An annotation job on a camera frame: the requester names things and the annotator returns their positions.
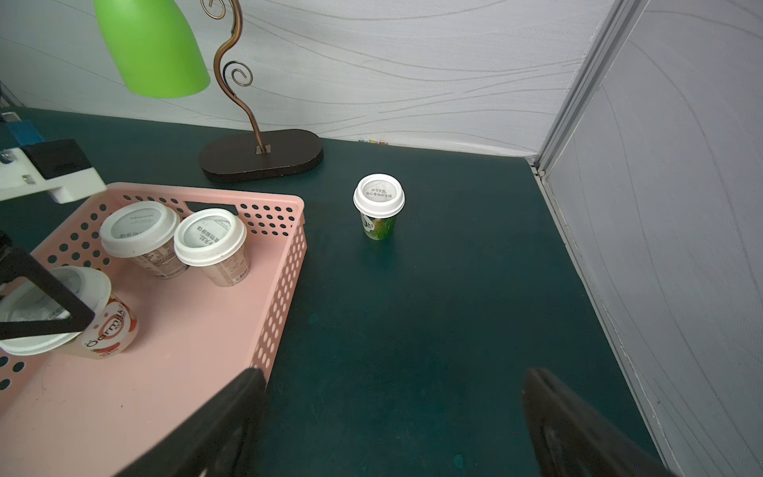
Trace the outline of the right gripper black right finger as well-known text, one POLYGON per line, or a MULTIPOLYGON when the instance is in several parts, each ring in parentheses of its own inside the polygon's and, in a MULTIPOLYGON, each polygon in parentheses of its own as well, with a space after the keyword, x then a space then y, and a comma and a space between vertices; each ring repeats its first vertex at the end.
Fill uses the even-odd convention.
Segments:
POLYGON ((544 476, 671 476, 547 369, 526 370, 523 411, 544 476))

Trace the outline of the green yogurt cup white lid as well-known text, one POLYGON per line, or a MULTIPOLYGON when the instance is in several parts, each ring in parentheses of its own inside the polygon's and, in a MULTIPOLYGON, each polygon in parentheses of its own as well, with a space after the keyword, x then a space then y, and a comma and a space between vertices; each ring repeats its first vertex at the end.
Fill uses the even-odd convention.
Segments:
POLYGON ((359 181, 353 203, 361 215, 366 236, 386 240, 393 235, 397 216, 405 206, 405 191, 393 176, 371 174, 359 181))

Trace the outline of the yogurt cup table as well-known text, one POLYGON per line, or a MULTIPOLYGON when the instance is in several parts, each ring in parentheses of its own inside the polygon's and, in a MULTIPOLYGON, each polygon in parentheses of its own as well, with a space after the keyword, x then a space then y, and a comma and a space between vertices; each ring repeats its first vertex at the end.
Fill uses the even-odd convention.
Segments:
MULTIPOLYGON (((124 351, 139 331, 129 307, 113 292, 109 277, 93 268, 62 266, 51 270, 69 291, 93 310, 85 330, 34 337, 5 339, 1 348, 14 356, 35 356, 57 352, 72 356, 104 359, 124 351)), ((27 280, 1 301, 1 321, 28 322, 63 320, 69 312, 27 280)))

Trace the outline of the pink plastic basket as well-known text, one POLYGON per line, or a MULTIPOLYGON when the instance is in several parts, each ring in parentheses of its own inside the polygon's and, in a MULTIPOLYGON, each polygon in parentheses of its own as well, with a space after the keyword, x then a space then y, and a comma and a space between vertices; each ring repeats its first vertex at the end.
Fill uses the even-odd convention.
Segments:
POLYGON ((304 203, 292 195, 113 183, 81 204, 34 258, 48 268, 105 272, 135 314, 138 334, 103 360, 2 356, 2 474, 115 475, 241 371, 269 374, 307 252, 304 223, 304 203), (142 201, 182 217, 204 205, 234 208, 246 230, 248 276, 232 287, 198 270, 162 280, 111 256, 101 223, 142 201))

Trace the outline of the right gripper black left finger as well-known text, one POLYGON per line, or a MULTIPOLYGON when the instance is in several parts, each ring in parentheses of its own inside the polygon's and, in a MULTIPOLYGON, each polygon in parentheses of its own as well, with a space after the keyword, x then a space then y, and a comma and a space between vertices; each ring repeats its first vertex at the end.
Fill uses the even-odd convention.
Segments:
POLYGON ((248 368, 121 476, 246 476, 265 408, 266 379, 248 368))

